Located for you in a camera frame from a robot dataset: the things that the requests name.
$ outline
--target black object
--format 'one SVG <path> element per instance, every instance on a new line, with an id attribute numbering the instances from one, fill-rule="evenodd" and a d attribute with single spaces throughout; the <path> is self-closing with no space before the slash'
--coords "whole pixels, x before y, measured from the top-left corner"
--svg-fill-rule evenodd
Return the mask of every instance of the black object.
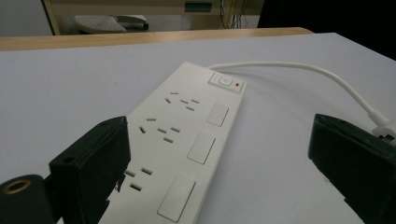
<path id="1" fill-rule="evenodd" d="M 98 223 L 130 160 L 126 118 L 103 121 L 49 163 L 44 181 L 27 175 L 2 184 L 0 223 Z"/>
<path id="2" fill-rule="evenodd" d="M 308 157 L 364 223 L 396 223 L 396 147 L 344 120 L 316 115 Z"/>
<path id="3" fill-rule="evenodd" d="M 396 60 L 396 14 L 389 0 L 265 0 L 259 28 L 304 27 L 337 33 Z"/>

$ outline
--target white table surface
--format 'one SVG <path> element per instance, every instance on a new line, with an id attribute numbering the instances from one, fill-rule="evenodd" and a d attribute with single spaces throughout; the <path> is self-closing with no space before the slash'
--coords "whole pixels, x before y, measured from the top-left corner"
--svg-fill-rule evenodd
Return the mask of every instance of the white table surface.
<path id="1" fill-rule="evenodd" d="M 0 52 L 0 182 L 48 163 L 98 122 L 129 115 L 183 62 L 310 63 L 396 119 L 396 62 L 337 34 Z M 362 223 L 307 158 L 316 113 L 375 126 L 341 87 L 290 68 L 240 68 L 247 92 L 197 223 Z"/>

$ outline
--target white power strip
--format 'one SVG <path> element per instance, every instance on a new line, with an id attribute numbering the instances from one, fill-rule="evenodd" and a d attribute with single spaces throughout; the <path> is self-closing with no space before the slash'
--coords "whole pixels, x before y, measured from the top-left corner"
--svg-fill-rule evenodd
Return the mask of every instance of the white power strip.
<path id="1" fill-rule="evenodd" d="M 194 223 L 246 86 L 183 63 L 127 117 L 132 160 L 100 223 Z"/>

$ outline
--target outlet slot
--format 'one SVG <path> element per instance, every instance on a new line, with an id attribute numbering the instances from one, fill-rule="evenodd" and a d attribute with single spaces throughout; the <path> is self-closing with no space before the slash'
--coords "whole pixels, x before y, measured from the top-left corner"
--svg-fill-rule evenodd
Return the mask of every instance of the outlet slot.
<path id="1" fill-rule="evenodd" d="M 166 142 L 168 142 L 168 143 L 173 143 L 173 140 L 170 139 L 170 138 L 164 138 L 163 140 L 166 141 Z"/>
<path id="2" fill-rule="evenodd" d="M 141 171 L 142 171 L 143 173 L 148 174 L 148 175 L 152 175 L 152 171 L 150 171 L 149 169 L 146 169 L 146 168 L 144 168 L 144 167 L 142 167 Z"/>
<path id="3" fill-rule="evenodd" d="M 140 129 L 140 132 L 146 133 L 146 130 L 142 126 L 140 126 L 139 129 Z"/>
<path id="4" fill-rule="evenodd" d="M 130 176 L 130 177 L 135 177 L 135 176 L 136 176 L 136 174 L 135 174 L 134 172 L 131 172 L 131 171 L 129 171 L 129 170 L 126 170 L 126 171 L 125 171 L 125 174 L 128 175 L 128 176 Z"/>
<path id="5" fill-rule="evenodd" d="M 137 185 L 134 184 L 134 183 L 132 183 L 132 184 L 130 185 L 130 187 L 133 188 L 133 189 L 135 189 L 135 190 L 137 190 L 137 191 L 142 190 L 142 187 L 139 187 L 139 186 L 137 186 Z"/>
<path id="6" fill-rule="evenodd" d="M 158 132 L 160 132 L 160 133 L 167 133 L 167 131 L 164 130 L 164 129 L 157 129 L 157 130 L 158 130 Z"/>
<path id="7" fill-rule="evenodd" d="M 171 130 L 172 130 L 172 131 L 174 131 L 174 132 L 180 133 L 180 129 L 177 129 L 177 128 L 171 128 Z"/>

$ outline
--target power cord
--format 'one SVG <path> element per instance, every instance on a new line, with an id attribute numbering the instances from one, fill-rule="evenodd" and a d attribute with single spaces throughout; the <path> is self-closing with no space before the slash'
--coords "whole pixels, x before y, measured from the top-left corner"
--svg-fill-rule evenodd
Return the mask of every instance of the power cord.
<path id="1" fill-rule="evenodd" d="M 285 62 L 246 62 L 246 63 L 222 63 L 215 64 L 207 67 L 208 69 L 219 71 L 229 68 L 237 67 L 251 67 L 251 66 L 270 66 L 270 67 L 288 67 L 298 68 L 308 71 L 313 71 L 322 74 L 325 77 L 335 81 L 340 85 L 350 96 L 367 112 L 369 118 L 377 125 L 373 129 L 373 134 L 381 139 L 387 139 L 387 141 L 396 146 L 396 119 L 389 121 L 383 114 L 378 110 L 374 109 L 363 97 L 352 88 L 346 81 L 341 79 L 336 74 L 323 69 L 318 66 L 314 66 L 306 63 L 285 63 Z"/>

